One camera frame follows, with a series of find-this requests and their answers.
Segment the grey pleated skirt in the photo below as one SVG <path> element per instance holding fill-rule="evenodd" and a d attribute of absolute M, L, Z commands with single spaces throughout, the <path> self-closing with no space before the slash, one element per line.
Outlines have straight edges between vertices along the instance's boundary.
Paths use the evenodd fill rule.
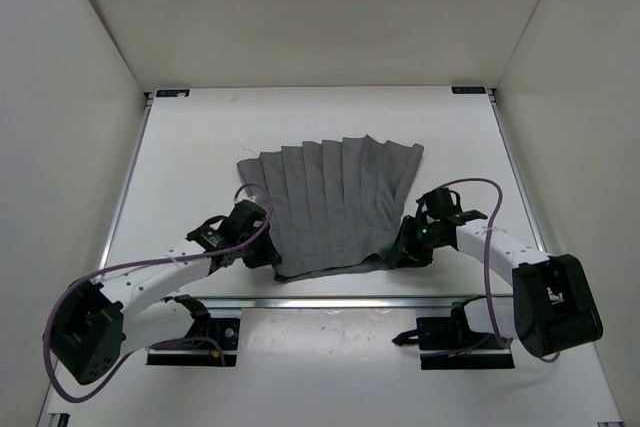
<path fill-rule="evenodd" d="M 394 247 L 423 154 L 418 143 L 365 136 L 305 141 L 239 161 L 242 182 L 273 203 L 275 281 L 400 267 Z"/>

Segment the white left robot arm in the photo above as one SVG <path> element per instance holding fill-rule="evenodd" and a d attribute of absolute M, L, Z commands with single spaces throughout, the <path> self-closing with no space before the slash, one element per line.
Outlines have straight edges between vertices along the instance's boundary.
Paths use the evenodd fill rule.
<path fill-rule="evenodd" d="M 158 344 L 219 346 L 211 315 L 182 293 L 241 260 L 248 267 L 279 261 L 268 216 L 252 207 L 215 216 L 162 257 L 113 266 L 74 281 L 56 302 L 43 333 L 45 365 L 58 360 L 80 385 L 108 377 L 133 352 Z"/>

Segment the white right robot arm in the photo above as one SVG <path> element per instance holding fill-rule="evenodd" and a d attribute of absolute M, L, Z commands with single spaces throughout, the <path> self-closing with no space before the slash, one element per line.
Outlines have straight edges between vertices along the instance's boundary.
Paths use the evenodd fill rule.
<path fill-rule="evenodd" d="M 576 257 L 537 250 L 471 210 L 433 221 L 404 217 L 390 260 L 396 267 L 424 267 L 441 247 L 478 260 L 512 289 L 509 298 L 485 294 L 453 304 L 448 334 L 456 345 L 471 347 L 490 334 L 518 340 L 543 358 L 602 338 L 603 324 Z"/>

